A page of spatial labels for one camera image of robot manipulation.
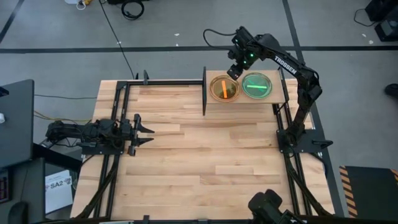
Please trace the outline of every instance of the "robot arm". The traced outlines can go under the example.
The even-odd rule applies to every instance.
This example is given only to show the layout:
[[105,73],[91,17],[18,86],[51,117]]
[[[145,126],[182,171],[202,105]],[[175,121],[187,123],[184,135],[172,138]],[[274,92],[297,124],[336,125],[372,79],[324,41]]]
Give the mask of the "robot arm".
[[305,129],[305,118],[312,104],[322,93],[318,73],[284,51],[270,34],[253,37],[246,28],[240,27],[232,42],[235,44],[235,49],[228,52],[228,57],[235,60],[236,65],[232,65],[227,73],[233,80],[237,80],[243,70],[248,70],[257,59],[263,61],[267,58],[284,67],[297,79],[299,108],[293,123],[283,133],[288,146],[297,146]]

